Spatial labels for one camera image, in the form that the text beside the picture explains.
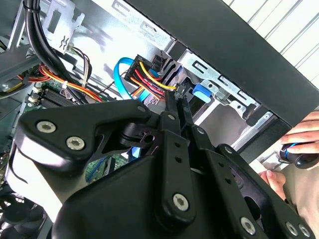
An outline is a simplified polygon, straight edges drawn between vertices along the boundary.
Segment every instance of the screw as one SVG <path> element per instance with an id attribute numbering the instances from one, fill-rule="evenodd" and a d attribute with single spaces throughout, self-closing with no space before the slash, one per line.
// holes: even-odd
<path id="1" fill-rule="evenodd" d="M 168 115 L 168 117 L 169 117 L 171 120 L 174 120 L 174 119 L 175 119 L 175 117 L 172 116 L 172 115 Z"/>
<path id="2" fill-rule="evenodd" d="M 245 231 L 248 232 L 250 235 L 254 235 L 256 233 L 254 225 L 248 218 L 242 217 L 240 219 L 240 223 L 243 229 L 245 229 Z"/>
<path id="3" fill-rule="evenodd" d="M 227 153 L 233 153 L 229 147 L 225 147 Z"/>
<path id="4" fill-rule="evenodd" d="M 66 140 L 66 145 L 72 150 L 81 150 L 84 148 L 85 142 L 83 139 L 73 136 Z"/>
<path id="5" fill-rule="evenodd" d="M 197 128 L 197 131 L 200 132 L 201 134 L 205 134 L 205 131 L 202 128 Z"/>
<path id="6" fill-rule="evenodd" d="M 292 235 L 298 236 L 298 231 L 290 222 L 286 222 L 286 227 L 288 228 L 288 230 L 290 231 Z"/>
<path id="7" fill-rule="evenodd" d="M 306 237 L 308 237 L 308 238 L 310 237 L 310 232 L 308 231 L 308 229 L 307 229 L 305 226 L 299 224 L 299 228 L 300 228 L 300 230 L 302 231 L 302 233 L 303 233 Z"/>
<path id="8" fill-rule="evenodd" d="M 189 208 L 188 200 L 182 194 L 176 193 L 173 196 L 173 202 L 174 205 L 183 212 L 187 211 L 187 209 Z"/>
<path id="9" fill-rule="evenodd" d="M 142 106 L 138 106 L 138 110 L 139 110 L 139 111 L 142 111 L 142 112 L 146 112 L 145 108 L 142 107 Z"/>
<path id="10" fill-rule="evenodd" d="M 41 121 L 37 123 L 36 128 L 42 133 L 53 133 L 56 131 L 54 123 L 51 123 L 49 121 Z"/>

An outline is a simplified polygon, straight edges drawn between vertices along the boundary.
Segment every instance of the blue plastic tab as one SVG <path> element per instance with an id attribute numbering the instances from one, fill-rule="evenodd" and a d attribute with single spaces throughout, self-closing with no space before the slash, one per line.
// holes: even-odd
<path id="1" fill-rule="evenodd" d="M 200 84 L 197 84 L 195 86 L 193 90 L 193 95 L 200 98 L 205 103 L 209 103 L 211 101 L 211 92 Z"/>

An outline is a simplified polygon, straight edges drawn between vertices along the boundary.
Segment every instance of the metal hole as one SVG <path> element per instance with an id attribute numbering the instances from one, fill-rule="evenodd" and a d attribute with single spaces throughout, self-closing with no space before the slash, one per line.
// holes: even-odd
<path id="1" fill-rule="evenodd" d="M 231 151 L 231 149 L 228 148 L 228 147 L 225 147 L 225 150 L 226 150 L 227 153 L 233 153 L 233 152 Z"/>
<path id="2" fill-rule="evenodd" d="M 178 162 L 178 163 L 181 163 L 182 162 L 182 159 L 180 157 L 175 157 L 175 160 Z"/>
<path id="3" fill-rule="evenodd" d="M 298 236 L 298 231 L 290 222 L 286 222 L 286 227 L 288 228 L 288 230 L 290 231 L 292 235 Z"/>
<path id="4" fill-rule="evenodd" d="M 139 110 L 139 111 L 142 111 L 142 112 L 146 112 L 145 108 L 142 107 L 142 106 L 138 106 L 138 110 Z"/>
<path id="5" fill-rule="evenodd" d="M 205 134 L 205 131 L 202 128 L 197 128 L 197 131 L 201 134 Z"/>
<path id="6" fill-rule="evenodd" d="M 311 235 L 310 235 L 310 232 L 308 231 L 308 229 L 307 229 L 305 226 L 299 224 L 299 228 L 300 228 L 300 231 L 301 231 L 306 237 L 309 238 L 309 237 L 311 236 Z"/>
<path id="7" fill-rule="evenodd" d="M 169 117 L 171 120 L 174 120 L 174 119 L 175 119 L 175 117 L 172 116 L 172 115 L 168 115 L 168 117 Z"/>
<path id="8" fill-rule="evenodd" d="M 144 142 L 145 142 L 145 143 L 151 143 L 154 139 L 155 139 L 155 137 L 154 137 L 153 135 L 147 135 L 147 136 L 144 138 Z"/>

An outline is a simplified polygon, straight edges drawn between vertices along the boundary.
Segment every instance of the finger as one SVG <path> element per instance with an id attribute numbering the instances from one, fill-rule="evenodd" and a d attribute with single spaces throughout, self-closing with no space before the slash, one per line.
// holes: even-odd
<path id="1" fill-rule="evenodd" d="M 267 171 L 267 179 L 269 182 L 269 186 L 278 194 L 281 199 L 285 200 L 286 195 L 284 193 L 283 186 L 277 182 L 277 175 L 272 171 Z"/>
<path id="2" fill-rule="evenodd" d="M 302 120 L 302 122 L 319 120 L 319 112 L 311 112 L 306 118 Z"/>
<path id="3" fill-rule="evenodd" d="M 319 153 L 319 143 L 296 145 L 287 149 L 289 153 Z"/>
<path id="4" fill-rule="evenodd" d="M 261 172 L 261 173 L 259 174 L 259 176 L 269 185 L 266 172 L 267 172 L 267 171 Z"/>
<path id="5" fill-rule="evenodd" d="M 311 168 L 307 168 L 307 170 L 312 170 L 312 169 L 317 168 L 317 167 L 319 167 L 319 163 L 317 163 L 315 166 L 312 166 Z"/>
<path id="6" fill-rule="evenodd" d="M 273 172 L 274 174 L 276 174 L 276 180 L 277 182 L 283 186 L 286 183 L 286 177 L 284 176 L 284 174 L 282 173 L 277 173 L 277 172 Z"/>
<path id="7" fill-rule="evenodd" d="M 302 122 L 298 124 L 296 127 L 292 128 L 287 134 L 315 131 L 315 130 L 319 130 L 319 120 Z"/>
<path id="8" fill-rule="evenodd" d="M 301 133 L 293 133 L 289 135 L 284 135 L 280 143 L 304 143 L 304 142 L 314 142 L 319 141 L 319 131 L 308 131 L 308 132 L 301 132 Z"/>

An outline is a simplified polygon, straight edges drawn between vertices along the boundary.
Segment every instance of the wire bundle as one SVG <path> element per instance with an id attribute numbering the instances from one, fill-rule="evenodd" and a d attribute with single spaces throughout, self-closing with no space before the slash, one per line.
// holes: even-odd
<path id="1" fill-rule="evenodd" d="M 68 71 L 65 69 L 60 58 L 51 49 L 49 43 L 47 42 L 44 32 L 41 26 L 40 20 L 40 0 L 25 0 L 24 8 L 26 10 L 25 14 L 25 25 L 26 32 L 30 42 L 37 57 L 53 72 L 55 75 L 59 75 L 63 79 L 74 82 Z M 81 97 L 81 94 L 73 89 L 67 87 L 67 91 L 70 95 L 77 99 L 81 104 L 87 104 L 87 100 Z"/>
<path id="2" fill-rule="evenodd" d="M 89 91 L 88 89 L 85 89 L 81 86 L 78 86 L 76 84 L 70 83 L 68 81 L 62 80 L 60 77 L 56 76 L 55 74 L 53 74 L 52 72 L 50 72 L 44 65 L 40 65 L 39 67 L 39 71 L 44 75 L 47 76 L 55 81 L 58 81 L 60 83 L 62 83 L 63 85 L 66 85 L 68 87 L 71 87 L 77 91 L 80 91 L 86 95 L 88 95 L 89 97 L 91 97 L 92 99 L 96 100 L 97 102 L 103 102 L 103 100 L 95 93 L 93 93 L 92 91 Z"/>
<path id="3" fill-rule="evenodd" d="M 70 47 L 69 51 L 74 52 L 75 54 L 80 56 L 84 61 L 84 78 L 83 78 L 82 87 L 85 88 L 92 74 L 92 65 L 91 65 L 90 59 L 86 54 L 83 53 L 83 51 L 81 51 L 80 49 L 76 47 Z"/>
<path id="4" fill-rule="evenodd" d="M 152 94 L 156 99 L 160 99 L 165 90 L 175 90 L 176 87 L 163 85 L 159 78 L 153 77 L 145 68 L 143 62 L 140 62 L 140 67 L 144 76 L 139 72 L 138 69 L 135 69 L 136 78 L 131 77 L 131 81 L 137 84 L 140 88 L 148 91 Z"/>

